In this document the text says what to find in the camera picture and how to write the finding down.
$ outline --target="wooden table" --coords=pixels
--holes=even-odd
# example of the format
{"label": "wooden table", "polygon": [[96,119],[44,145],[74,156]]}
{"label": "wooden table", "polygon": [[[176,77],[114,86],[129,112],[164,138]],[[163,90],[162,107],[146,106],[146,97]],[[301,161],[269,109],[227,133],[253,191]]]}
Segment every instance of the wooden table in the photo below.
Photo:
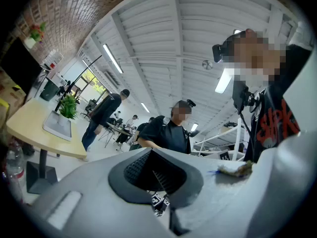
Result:
{"label": "wooden table", "polygon": [[42,194],[57,182],[54,167],[46,166],[47,152],[84,159],[87,153],[78,136],[76,125],[71,123],[71,141],[57,137],[43,129],[43,123],[50,114],[43,103],[31,99],[7,122],[7,131],[16,138],[40,147],[40,163],[27,162],[26,185],[28,193]]}
{"label": "wooden table", "polygon": [[98,139],[98,141],[99,141],[100,139],[102,139],[102,138],[104,138],[104,137],[107,136],[105,148],[106,148],[106,146],[108,145],[108,143],[110,142],[110,140],[112,139],[112,137],[113,137],[113,135],[114,135],[115,132],[119,132],[119,133],[121,133],[121,134],[124,134],[124,135],[127,135],[127,136],[131,136],[131,134],[129,134],[129,133],[123,131],[122,129],[119,129],[118,127],[112,125],[111,123],[107,122],[107,124],[108,124],[108,126],[109,126],[112,130],[110,130],[110,131],[108,132],[108,134],[105,135],[106,132],[107,132],[107,131],[106,131],[106,132]]}

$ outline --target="blue jeans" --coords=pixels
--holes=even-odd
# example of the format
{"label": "blue jeans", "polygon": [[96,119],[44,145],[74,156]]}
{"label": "blue jeans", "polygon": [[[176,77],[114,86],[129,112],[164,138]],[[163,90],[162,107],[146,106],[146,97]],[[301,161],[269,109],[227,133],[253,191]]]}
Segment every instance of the blue jeans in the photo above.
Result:
{"label": "blue jeans", "polygon": [[83,138],[81,140],[85,150],[87,150],[88,146],[90,146],[92,144],[92,142],[95,140],[97,135],[95,134],[94,131],[97,127],[98,127],[98,124],[96,124],[93,120],[90,120],[88,128],[87,128],[87,130],[86,130],[86,132],[83,135]]}

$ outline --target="brick wall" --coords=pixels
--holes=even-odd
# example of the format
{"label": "brick wall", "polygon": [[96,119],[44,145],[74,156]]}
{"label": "brick wall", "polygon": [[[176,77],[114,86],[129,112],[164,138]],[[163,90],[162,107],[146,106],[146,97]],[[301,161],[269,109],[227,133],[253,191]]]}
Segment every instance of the brick wall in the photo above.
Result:
{"label": "brick wall", "polygon": [[46,22],[43,42],[30,53],[39,62],[60,54],[63,58],[55,69],[62,68],[77,53],[95,23],[123,0],[30,0],[9,32],[1,57],[15,38],[24,40],[30,27]]}

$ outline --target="white tray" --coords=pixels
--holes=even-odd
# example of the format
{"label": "white tray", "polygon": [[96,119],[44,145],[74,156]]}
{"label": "white tray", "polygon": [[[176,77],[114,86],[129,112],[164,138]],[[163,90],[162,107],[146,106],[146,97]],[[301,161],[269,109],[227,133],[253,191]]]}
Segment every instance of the white tray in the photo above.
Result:
{"label": "white tray", "polygon": [[55,136],[61,137],[68,141],[71,140],[71,123],[70,120],[67,121],[67,124],[62,126],[57,123],[59,113],[52,111],[49,116],[46,118],[43,129],[54,134]]}

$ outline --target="hand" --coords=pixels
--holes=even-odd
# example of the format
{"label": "hand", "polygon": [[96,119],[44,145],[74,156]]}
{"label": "hand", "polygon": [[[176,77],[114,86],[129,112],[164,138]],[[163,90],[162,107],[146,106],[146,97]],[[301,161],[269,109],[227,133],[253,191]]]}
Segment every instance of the hand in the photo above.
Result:
{"label": "hand", "polygon": [[98,127],[95,129],[94,133],[98,135],[102,129],[103,129],[103,126],[99,124]]}

